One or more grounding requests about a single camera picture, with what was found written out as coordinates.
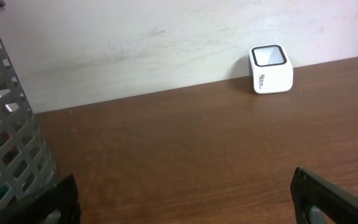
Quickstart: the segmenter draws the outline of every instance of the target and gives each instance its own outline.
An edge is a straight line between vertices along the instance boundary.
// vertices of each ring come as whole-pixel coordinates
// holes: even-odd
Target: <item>wood grain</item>
[[[304,166],[358,196],[358,57],[37,114],[83,223],[295,223]]]

